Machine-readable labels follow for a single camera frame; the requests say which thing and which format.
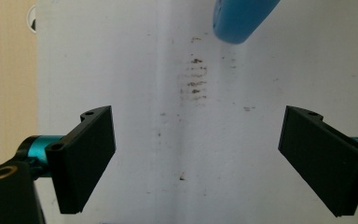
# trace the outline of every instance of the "white board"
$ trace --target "white board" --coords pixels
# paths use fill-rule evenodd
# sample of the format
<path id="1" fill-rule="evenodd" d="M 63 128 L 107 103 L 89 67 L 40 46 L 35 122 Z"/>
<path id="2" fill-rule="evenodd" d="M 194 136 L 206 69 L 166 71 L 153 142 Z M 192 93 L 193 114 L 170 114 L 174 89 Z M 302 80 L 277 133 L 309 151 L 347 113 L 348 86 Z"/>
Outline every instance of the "white board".
<path id="1" fill-rule="evenodd" d="M 286 105 L 358 136 L 358 1 L 282 0 L 242 45 L 214 1 L 37 5 L 40 134 L 111 105 L 117 153 L 84 212 L 53 223 L 358 223 L 335 218 L 278 151 Z"/>

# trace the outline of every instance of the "wooden plank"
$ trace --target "wooden plank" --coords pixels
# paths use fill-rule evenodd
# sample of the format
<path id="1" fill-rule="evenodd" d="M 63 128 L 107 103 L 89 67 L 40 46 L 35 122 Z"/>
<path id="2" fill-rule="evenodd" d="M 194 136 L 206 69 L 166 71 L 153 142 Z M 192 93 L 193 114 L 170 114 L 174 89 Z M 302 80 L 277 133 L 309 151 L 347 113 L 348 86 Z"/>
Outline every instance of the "wooden plank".
<path id="1" fill-rule="evenodd" d="M 26 23 L 34 3 L 0 1 L 0 163 L 36 134 L 36 35 Z"/>

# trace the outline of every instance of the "brass ring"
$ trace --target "brass ring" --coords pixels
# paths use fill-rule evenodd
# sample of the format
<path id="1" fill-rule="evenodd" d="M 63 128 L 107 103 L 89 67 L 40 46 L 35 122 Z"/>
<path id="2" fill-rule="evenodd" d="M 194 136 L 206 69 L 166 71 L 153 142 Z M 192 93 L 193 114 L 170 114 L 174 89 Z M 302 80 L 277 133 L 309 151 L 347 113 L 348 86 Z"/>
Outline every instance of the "brass ring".
<path id="1" fill-rule="evenodd" d="M 9 165 L 0 168 L 0 179 L 6 178 L 10 175 L 13 175 L 18 170 L 17 166 Z"/>

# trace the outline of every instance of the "blue cup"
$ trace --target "blue cup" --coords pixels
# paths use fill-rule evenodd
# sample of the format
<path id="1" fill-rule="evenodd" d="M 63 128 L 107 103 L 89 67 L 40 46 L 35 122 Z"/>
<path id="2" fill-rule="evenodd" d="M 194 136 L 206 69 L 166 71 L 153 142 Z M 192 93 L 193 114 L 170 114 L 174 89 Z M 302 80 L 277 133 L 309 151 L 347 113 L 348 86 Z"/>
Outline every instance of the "blue cup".
<path id="1" fill-rule="evenodd" d="M 244 42 L 269 15 L 280 0 L 217 0 L 213 30 L 228 43 Z"/>

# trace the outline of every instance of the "white surface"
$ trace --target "white surface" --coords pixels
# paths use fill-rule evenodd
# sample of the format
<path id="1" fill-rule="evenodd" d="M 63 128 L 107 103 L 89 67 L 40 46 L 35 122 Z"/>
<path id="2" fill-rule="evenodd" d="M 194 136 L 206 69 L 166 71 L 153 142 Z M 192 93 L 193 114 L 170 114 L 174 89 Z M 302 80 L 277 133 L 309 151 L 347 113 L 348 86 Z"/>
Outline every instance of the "white surface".
<path id="1" fill-rule="evenodd" d="M 213 4 L 38 2 L 40 133 L 112 105 L 117 139 L 84 213 L 37 181 L 49 224 L 358 223 L 277 149 L 286 105 L 358 135 L 358 1 L 282 0 L 239 46 L 213 35 Z"/>

